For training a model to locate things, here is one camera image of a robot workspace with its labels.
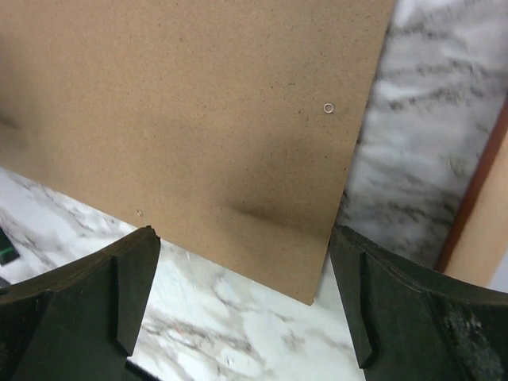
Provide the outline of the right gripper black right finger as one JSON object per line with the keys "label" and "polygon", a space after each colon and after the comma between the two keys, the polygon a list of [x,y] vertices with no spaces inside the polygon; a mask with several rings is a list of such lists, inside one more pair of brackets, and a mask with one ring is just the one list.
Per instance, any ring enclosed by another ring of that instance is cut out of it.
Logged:
{"label": "right gripper black right finger", "polygon": [[505,380],[507,295],[333,228],[329,256],[367,380]]}

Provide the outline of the brown cardboard backing board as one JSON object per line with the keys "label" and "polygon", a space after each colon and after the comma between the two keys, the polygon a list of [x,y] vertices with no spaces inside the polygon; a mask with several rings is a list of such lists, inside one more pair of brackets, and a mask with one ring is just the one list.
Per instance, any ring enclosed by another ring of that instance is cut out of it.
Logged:
{"label": "brown cardboard backing board", "polygon": [[4,1],[1,165],[311,304],[391,1]]}

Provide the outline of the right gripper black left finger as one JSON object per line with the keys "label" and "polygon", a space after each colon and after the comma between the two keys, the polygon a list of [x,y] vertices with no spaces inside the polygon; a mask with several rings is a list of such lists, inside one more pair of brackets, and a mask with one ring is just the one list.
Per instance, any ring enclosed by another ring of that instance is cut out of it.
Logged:
{"label": "right gripper black left finger", "polygon": [[152,380],[129,361],[160,256],[151,226],[1,290],[3,380]]}

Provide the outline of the orange wooden picture frame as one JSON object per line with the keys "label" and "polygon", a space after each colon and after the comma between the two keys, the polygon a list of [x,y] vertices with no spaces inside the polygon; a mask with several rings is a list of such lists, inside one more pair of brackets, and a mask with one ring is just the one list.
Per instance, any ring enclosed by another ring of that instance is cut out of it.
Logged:
{"label": "orange wooden picture frame", "polygon": [[507,291],[507,103],[464,194],[435,269]]}

